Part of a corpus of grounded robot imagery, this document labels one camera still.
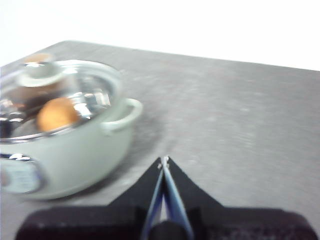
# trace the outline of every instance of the pot handle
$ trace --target pot handle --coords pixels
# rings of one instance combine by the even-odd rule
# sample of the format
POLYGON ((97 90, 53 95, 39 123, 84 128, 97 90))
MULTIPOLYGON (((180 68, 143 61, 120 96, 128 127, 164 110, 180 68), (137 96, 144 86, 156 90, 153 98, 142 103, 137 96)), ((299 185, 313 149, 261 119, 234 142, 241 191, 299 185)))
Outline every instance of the pot handle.
POLYGON ((121 129, 124 129, 125 127, 132 124, 135 120, 140 117, 143 111, 143 105, 140 101, 132 99, 132 98, 126 98, 125 99, 125 105, 127 107, 132 107, 131 112, 126 115, 125 117, 115 120, 115 121, 107 121, 101 123, 101 128, 103 132, 110 136, 114 132, 119 131, 121 129))

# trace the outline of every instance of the egg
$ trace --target egg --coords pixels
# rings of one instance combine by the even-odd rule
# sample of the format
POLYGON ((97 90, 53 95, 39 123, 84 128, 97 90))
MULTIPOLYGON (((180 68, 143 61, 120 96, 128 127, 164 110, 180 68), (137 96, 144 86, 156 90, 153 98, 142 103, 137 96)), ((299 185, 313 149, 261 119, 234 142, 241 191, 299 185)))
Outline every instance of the egg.
POLYGON ((47 132, 76 123, 79 119, 72 101, 66 97, 59 97, 43 105, 36 122, 39 130, 47 132))

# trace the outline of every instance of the glass lid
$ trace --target glass lid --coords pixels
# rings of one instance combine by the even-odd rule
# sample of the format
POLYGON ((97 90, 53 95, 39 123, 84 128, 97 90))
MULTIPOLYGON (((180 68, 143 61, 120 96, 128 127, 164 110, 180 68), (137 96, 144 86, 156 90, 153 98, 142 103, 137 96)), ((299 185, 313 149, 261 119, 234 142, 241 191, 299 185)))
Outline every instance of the glass lid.
POLYGON ((121 95, 120 73, 93 61, 53 61, 40 53, 1 76, 1 143, 75 129, 107 111, 121 95))

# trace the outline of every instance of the lid knob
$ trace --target lid knob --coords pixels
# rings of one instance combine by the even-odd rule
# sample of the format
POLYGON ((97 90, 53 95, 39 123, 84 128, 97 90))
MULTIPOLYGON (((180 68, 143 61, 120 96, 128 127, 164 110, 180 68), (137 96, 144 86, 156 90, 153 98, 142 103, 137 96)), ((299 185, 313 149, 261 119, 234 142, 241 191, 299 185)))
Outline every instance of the lid knob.
POLYGON ((62 77, 62 69, 54 62, 53 55, 37 53, 24 59, 23 74, 18 83, 24 87, 42 87, 58 82, 62 77))

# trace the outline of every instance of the table surface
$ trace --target table surface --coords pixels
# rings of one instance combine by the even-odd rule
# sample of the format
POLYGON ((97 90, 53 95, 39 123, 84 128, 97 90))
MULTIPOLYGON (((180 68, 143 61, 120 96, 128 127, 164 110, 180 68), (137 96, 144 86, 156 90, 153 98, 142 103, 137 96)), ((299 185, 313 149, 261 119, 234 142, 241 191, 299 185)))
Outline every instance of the table surface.
POLYGON ((320 234, 320 72, 77 41, 45 51, 117 68, 144 113, 127 157, 96 185, 50 201, 1 192, 1 239, 38 209, 107 205, 164 155, 225 206, 295 211, 320 234))

